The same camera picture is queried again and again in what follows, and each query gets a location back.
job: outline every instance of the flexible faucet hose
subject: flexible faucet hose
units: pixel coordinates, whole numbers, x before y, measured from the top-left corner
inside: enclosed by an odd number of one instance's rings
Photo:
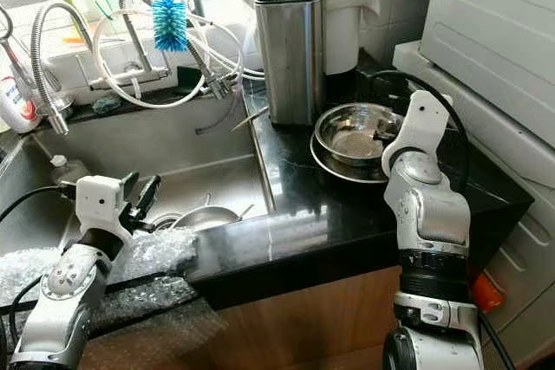
[[[44,72],[42,71],[41,65],[41,38],[42,38],[42,27],[44,25],[44,19],[48,12],[54,8],[62,8],[66,10],[71,17],[73,17],[74,22],[77,23],[79,31],[81,32],[82,38],[85,41],[88,49],[91,51],[93,50],[93,41],[88,32],[87,24],[82,20],[81,15],[79,12],[70,4],[56,0],[50,3],[46,3],[38,10],[35,21],[33,22],[32,30],[31,30],[31,45],[30,45],[30,52],[31,52],[31,68],[33,70],[33,76],[35,77],[36,88],[38,89],[39,94],[41,95],[42,101],[46,104],[48,114],[49,114],[49,121],[52,124],[52,127],[56,130],[57,133],[68,133],[68,126],[63,119],[62,115],[56,108],[56,104],[54,100],[50,96],[47,86],[46,80],[44,78]]]

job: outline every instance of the orange object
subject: orange object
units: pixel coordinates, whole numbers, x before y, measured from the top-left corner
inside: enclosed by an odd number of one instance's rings
[[[474,300],[484,312],[491,311],[505,301],[505,297],[493,286],[486,275],[480,273],[472,287]]]
[[[64,36],[62,41],[65,43],[85,43],[80,36]]]

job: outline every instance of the stainless steel knife block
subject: stainless steel knife block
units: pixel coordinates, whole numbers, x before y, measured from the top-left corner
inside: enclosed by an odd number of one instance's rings
[[[314,124],[324,98],[323,0],[255,2],[271,123]]]

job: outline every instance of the white appliance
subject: white appliance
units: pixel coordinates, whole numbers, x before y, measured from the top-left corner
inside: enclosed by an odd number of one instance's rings
[[[555,0],[430,0],[394,65],[452,95],[473,143],[536,200],[486,268],[506,296],[490,319],[526,362],[555,347]]]

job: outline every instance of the kitchen sink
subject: kitchen sink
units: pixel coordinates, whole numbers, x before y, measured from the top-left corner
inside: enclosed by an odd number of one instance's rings
[[[197,99],[179,107],[140,110],[69,125],[69,134],[44,128],[27,136],[0,166],[0,210],[37,186],[49,185],[49,159],[63,154],[80,159],[92,174],[123,178],[139,171],[136,198],[150,176],[162,177],[158,198],[147,221],[182,214],[202,205],[223,205],[244,219],[271,210],[271,195],[249,127],[230,133],[245,117],[238,106],[221,125],[196,134],[226,111],[227,103]],[[0,224],[0,256],[14,250],[56,246],[76,235],[73,207],[54,193],[40,194]]]

